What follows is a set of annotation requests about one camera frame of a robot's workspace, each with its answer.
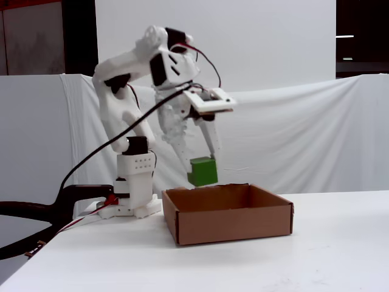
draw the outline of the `table surface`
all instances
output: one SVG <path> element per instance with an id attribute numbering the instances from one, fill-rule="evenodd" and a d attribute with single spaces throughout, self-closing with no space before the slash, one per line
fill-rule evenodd
<path id="1" fill-rule="evenodd" d="M 100 220 L 60 233 L 0 292 L 389 291 L 389 191 L 283 197 L 290 236 L 177 247 L 162 214 Z"/>

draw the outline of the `brown box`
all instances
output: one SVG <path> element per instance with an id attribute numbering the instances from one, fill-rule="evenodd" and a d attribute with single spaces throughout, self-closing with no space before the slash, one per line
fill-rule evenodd
<path id="1" fill-rule="evenodd" d="M 254 185 L 166 190 L 162 201 L 178 245 L 292 234 L 293 203 Z"/>

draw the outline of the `black cable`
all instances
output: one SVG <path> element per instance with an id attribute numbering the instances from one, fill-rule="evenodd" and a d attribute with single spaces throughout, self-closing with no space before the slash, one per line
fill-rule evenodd
<path id="1" fill-rule="evenodd" d="M 156 163 L 154 164 L 154 170 L 153 170 L 153 173 L 151 174 L 151 177 L 153 177 L 154 176 L 154 171 L 155 171 L 155 169 L 157 167 L 157 154 L 154 151 L 152 151 L 152 150 L 150 150 L 150 152 L 153 152 L 154 156 L 156 157 Z"/>
<path id="2" fill-rule="evenodd" d="M 64 186 L 65 186 L 65 183 L 66 181 L 71 177 L 71 175 L 77 170 L 79 169 L 86 161 L 90 160 L 95 154 L 97 154 L 99 151 L 101 151 L 102 149 L 104 149 L 105 147 L 107 147 L 108 145 L 112 144 L 113 142 L 115 142 L 116 140 L 120 139 L 121 137 L 123 137 L 125 134 L 127 134 L 128 132 L 130 132 L 133 128 L 135 128 L 136 126 L 138 126 L 144 119 L 146 119 L 150 114 L 152 114 L 155 110 L 157 110 L 159 107 L 161 107 L 163 104 L 169 102 L 170 100 L 172 100 L 173 98 L 175 98 L 176 96 L 179 96 L 180 94 L 182 94 L 185 90 L 189 89 L 190 86 L 187 86 L 183 89 L 180 89 L 178 90 L 177 92 L 169 95 L 168 97 L 166 97 L 165 99 L 161 100 L 159 103 L 155 104 L 151 109 L 149 109 L 142 117 L 140 117 L 139 119 L 137 119 L 131 126 L 129 126 L 127 129 L 125 129 L 124 131 L 122 131 L 119 135 L 113 137 L 111 140 L 105 142 L 103 145 L 99 146 L 98 148 L 96 148 L 92 153 L 90 153 L 87 157 L 85 157 L 81 162 L 79 162 L 75 167 L 73 167 L 73 169 L 65 176 L 65 179 L 63 179 L 62 183 L 61 183 L 61 187 L 60 187 L 60 191 L 59 193 L 62 192 Z"/>
<path id="3" fill-rule="evenodd" d="M 176 44 L 177 46 L 183 46 L 183 47 L 188 47 L 189 49 L 192 49 L 192 50 L 195 50 L 196 52 L 199 52 L 207 61 L 208 63 L 210 63 L 213 67 L 213 69 L 215 70 L 216 74 L 218 75 L 218 78 L 219 78 L 219 87 L 221 87 L 221 78 L 220 78 L 220 75 L 219 75 L 219 72 L 218 70 L 216 69 L 215 65 L 211 62 L 211 60 L 209 60 L 207 58 L 207 56 L 205 55 L 205 53 L 201 52 L 199 49 L 195 48 L 195 47 L 192 47 L 191 45 L 189 44 L 185 44 L 185 43 L 178 43 Z"/>
<path id="4" fill-rule="evenodd" d="M 138 109 L 140 109 L 139 101 L 138 101 L 138 96 L 136 95 L 136 92 L 135 92 L 134 88 L 133 88 L 130 84 L 129 84 L 128 86 L 129 86 L 129 87 L 131 88 L 131 90 L 133 91 L 133 94 L 135 95 L 136 104 L 138 105 Z"/>
<path id="5" fill-rule="evenodd" d="M 200 88 L 201 91 L 207 91 L 200 83 L 191 83 L 192 87 Z"/>

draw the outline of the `green cube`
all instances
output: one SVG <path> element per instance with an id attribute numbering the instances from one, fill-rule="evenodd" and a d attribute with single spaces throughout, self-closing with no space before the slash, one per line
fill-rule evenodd
<path id="1" fill-rule="evenodd" d="M 188 173 L 188 181 L 196 187 L 216 184 L 218 171 L 216 161 L 209 157 L 191 159 L 192 172 Z"/>

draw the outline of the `open cardboard box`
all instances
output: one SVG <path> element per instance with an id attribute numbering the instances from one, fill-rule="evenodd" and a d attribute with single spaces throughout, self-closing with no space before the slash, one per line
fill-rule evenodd
<path id="1" fill-rule="evenodd" d="M 178 245 L 292 234 L 293 203 L 254 185 L 166 190 L 162 201 Z"/>

